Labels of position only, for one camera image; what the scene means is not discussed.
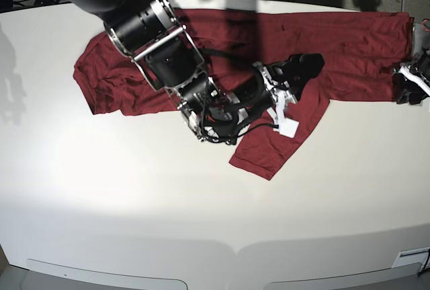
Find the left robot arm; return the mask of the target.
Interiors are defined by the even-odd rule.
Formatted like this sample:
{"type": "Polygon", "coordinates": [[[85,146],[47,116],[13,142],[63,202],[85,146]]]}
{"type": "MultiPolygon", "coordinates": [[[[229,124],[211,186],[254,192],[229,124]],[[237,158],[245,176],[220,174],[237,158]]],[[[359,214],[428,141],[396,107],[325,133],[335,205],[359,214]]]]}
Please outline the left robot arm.
{"type": "Polygon", "coordinates": [[[398,105],[420,105],[429,98],[429,19],[414,24],[411,58],[393,70],[392,79],[398,105]]]}

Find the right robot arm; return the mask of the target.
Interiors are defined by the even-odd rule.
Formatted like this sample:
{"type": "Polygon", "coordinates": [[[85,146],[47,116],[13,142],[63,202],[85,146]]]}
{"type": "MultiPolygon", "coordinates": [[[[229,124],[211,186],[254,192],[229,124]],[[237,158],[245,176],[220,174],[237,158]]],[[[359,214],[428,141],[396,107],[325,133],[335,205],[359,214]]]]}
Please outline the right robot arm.
{"type": "Polygon", "coordinates": [[[69,0],[103,21],[120,54],[129,58],[155,91],[165,90],[185,123],[201,141],[236,144],[257,127],[262,113],[269,127],[293,138],[298,122],[285,116],[319,75],[320,54],[293,54],[272,64],[249,63],[227,52],[198,48],[168,0],[69,0]],[[230,93],[221,91],[208,71],[209,57],[230,60],[251,78],[230,93]]]}

